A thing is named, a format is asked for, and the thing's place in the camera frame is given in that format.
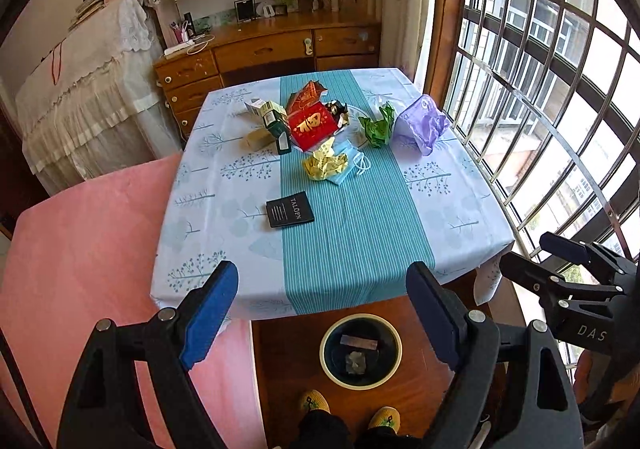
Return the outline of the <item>person's right hand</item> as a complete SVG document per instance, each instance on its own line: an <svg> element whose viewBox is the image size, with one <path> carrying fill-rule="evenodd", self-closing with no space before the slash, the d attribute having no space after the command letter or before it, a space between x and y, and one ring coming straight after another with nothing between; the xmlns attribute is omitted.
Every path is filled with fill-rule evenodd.
<svg viewBox="0 0 640 449"><path fill-rule="evenodd" d="M583 351L577 361L574 380L576 401L583 403L587 397L604 383L604 373L608 366L608 357ZM608 403L626 403L629 405L639 391L639 365L612 385Z"/></svg>

